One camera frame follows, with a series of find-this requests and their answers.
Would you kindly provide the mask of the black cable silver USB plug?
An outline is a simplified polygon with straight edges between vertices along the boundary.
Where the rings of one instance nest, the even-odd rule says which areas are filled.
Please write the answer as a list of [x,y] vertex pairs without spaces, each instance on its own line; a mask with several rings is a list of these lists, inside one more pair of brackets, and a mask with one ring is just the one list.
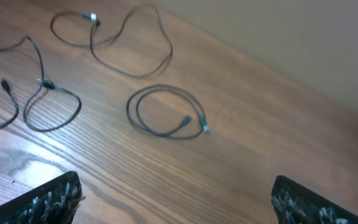
[[[129,20],[129,18],[136,12],[136,11],[139,11],[140,9],[142,8],[145,8],[145,7],[150,7],[152,8],[156,15],[157,15],[157,19],[158,19],[158,25],[159,25],[159,28],[160,28],[160,31],[162,33],[162,35],[164,36],[165,40],[168,42],[169,44],[169,53],[167,54],[167,56],[164,57],[164,59],[159,63],[159,65],[157,67],[155,67],[152,71],[148,72],[148,73],[145,73],[145,74],[141,74],[141,75],[135,75],[135,74],[131,74],[131,73],[127,73],[121,69],[118,69],[116,67],[113,67],[112,65],[104,62],[103,60],[101,60],[95,53],[94,49],[95,47],[99,47],[100,45],[102,44],[112,44],[114,43],[122,34],[122,32],[124,31],[124,28],[125,28],[125,25],[127,23],[127,21]],[[56,32],[55,32],[55,29],[54,29],[54,23],[56,22],[57,19],[61,18],[61,17],[64,17],[64,16],[76,16],[76,17],[80,17],[84,20],[87,20],[87,21],[91,21],[92,22],[92,26],[91,26],[91,30],[90,30],[90,35],[89,35],[89,43],[88,44],[74,44],[72,42],[69,42],[65,39],[63,39],[60,35],[58,35]],[[118,33],[117,34],[114,34],[110,37],[108,37],[107,39],[104,39],[104,40],[101,40],[99,42],[95,42],[94,41],[94,35],[96,34],[96,31],[98,30],[98,27],[101,25],[101,21],[98,19],[97,15],[93,12],[84,12],[84,13],[81,13],[81,12],[76,12],[76,11],[61,11],[61,12],[58,12],[56,13],[51,21],[50,21],[50,30],[52,31],[52,34],[59,40],[61,40],[63,43],[67,44],[67,45],[70,45],[72,47],[78,47],[78,48],[83,48],[83,49],[89,49],[92,56],[99,62],[101,63],[102,65],[104,65],[105,67],[107,67],[108,69],[114,71],[114,72],[117,72],[117,73],[120,73],[121,75],[124,75],[124,76],[127,76],[127,77],[131,77],[131,78],[137,78],[137,79],[141,79],[141,78],[146,78],[146,77],[149,77],[155,73],[157,73],[159,70],[162,69],[162,67],[164,65],[167,65],[172,57],[173,57],[173,44],[172,44],[172,41],[170,40],[169,36],[167,35],[167,33],[165,32],[165,29],[163,27],[163,23],[162,23],[162,18],[160,16],[160,13],[157,9],[157,7],[154,5],[154,4],[150,4],[150,3],[146,3],[146,4],[141,4],[141,5],[138,5],[138,6],[134,6],[128,13],[127,15],[125,16],[123,22],[122,22],[122,25],[121,25],[121,28],[119,29]]]

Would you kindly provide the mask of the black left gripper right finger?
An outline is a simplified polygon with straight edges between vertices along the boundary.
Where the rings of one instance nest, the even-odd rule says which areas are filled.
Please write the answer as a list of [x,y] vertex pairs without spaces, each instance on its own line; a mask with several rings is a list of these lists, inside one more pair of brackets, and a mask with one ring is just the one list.
[[284,175],[276,177],[271,202],[279,223],[358,224],[358,216]]

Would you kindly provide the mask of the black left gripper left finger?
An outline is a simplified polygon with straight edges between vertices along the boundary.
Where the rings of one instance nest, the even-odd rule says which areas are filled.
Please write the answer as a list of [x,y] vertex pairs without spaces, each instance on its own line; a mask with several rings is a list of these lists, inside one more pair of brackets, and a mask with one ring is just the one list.
[[0,205],[0,223],[71,224],[82,199],[78,173],[69,171]]

